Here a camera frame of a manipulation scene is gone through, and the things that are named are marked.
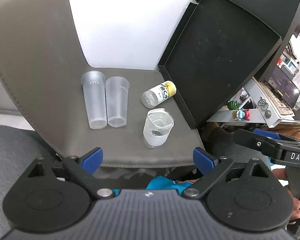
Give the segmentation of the person's hand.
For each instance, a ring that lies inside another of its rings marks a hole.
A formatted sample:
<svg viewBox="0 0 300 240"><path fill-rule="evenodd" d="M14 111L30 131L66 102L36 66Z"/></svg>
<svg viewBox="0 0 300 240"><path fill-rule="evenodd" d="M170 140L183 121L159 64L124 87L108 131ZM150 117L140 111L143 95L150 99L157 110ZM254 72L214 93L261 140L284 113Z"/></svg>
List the person's hand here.
<svg viewBox="0 0 300 240"><path fill-rule="evenodd" d="M273 169L272 173L278 180L288 181L286 170L284 168ZM293 196L292 192L290 191L289 184L287 184L285 188L293 201L293 212L290 217L289 224L295 224L296 221L300 219L300 200Z"/></svg>

